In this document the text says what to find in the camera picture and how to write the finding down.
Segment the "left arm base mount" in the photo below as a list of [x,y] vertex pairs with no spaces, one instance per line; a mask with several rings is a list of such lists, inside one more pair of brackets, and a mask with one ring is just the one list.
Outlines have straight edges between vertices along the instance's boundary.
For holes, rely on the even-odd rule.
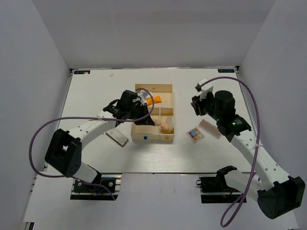
[[74,180],[70,200],[115,201],[120,192],[121,174],[102,174],[96,184]]

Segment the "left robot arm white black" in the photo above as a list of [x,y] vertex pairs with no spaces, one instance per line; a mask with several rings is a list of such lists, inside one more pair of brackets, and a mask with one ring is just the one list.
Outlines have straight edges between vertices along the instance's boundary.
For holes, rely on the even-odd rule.
[[101,173],[82,162],[82,150],[94,139],[114,129],[124,122],[136,125],[154,126],[146,98],[152,94],[139,88],[133,92],[125,90],[120,99],[110,102],[93,118],[70,130],[58,129],[53,134],[45,162],[55,168],[62,176],[84,182],[90,191],[101,187]]

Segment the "nude eyeshadow palette clear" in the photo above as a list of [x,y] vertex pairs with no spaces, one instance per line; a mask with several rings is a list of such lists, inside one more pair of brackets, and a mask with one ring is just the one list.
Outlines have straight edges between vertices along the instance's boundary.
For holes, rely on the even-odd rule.
[[215,137],[216,139],[219,139],[222,134],[219,132],[218,128],[211,123],[209,123],[206,120],[201,120],[200,123],[198,124],[198,127],[201,128],[202,130],[206,131],[209,133],[211,136]]

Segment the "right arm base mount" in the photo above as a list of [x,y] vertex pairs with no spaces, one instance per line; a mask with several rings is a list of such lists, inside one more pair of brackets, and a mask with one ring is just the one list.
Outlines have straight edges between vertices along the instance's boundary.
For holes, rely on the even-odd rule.
[[224,176],[236,170],[234,166],[219,169],[215,175],[199,176],[196,186],[201,192],[202,204],[231,204],[242,194],[226,184]]

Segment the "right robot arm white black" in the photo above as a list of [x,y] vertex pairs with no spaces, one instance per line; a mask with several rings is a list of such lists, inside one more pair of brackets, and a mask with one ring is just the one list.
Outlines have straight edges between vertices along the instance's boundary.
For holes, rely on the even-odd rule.
[[256,143],[257,137],[248,122],[236,114],[235,99],[229,91],[208,92],[206,96],[194,96],[191,105],[196,115],[209,115],[216,121],[220,133],[254,167],[252,175],[241,173],[234,166],[226,166],[216,172],[215,185],[222,191],[230,188],[244,192],[255,200],[263,214],[275,219],[301,206],[305,182],[301,177],[292,177],[269,155],[266,149]]

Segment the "beige makeup sponge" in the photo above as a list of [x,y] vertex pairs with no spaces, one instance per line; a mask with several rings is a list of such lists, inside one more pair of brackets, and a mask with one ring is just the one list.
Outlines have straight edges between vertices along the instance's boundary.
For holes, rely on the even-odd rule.
[[154,125],[159,127],[161,125],[161,121],[159,119],[153,119]]
[[165,130],[165,131],[168,131],[170,128],[169,124],[166,123],[166,122],[162,122],[161,123],[161,129]]

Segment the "orange sunscreen tube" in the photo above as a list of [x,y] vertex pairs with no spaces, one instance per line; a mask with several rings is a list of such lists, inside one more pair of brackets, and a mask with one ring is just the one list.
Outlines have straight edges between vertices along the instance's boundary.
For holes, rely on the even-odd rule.
[[161,99],[160,96],[155,96],[155,97],[153,97],[153,99],[152,98],[146,99],[147,105],[159,104],[161,102],[162,102],[162,99]]

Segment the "round white powder puff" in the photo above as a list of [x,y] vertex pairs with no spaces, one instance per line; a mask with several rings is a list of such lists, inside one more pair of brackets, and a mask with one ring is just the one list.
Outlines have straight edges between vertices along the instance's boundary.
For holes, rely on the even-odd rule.
[[167,132],[171,132],[173,129],[174,129],[174,117],[173,116],[168,116],[165,120],[165,123],[167,124],[167,129],[166,131]]

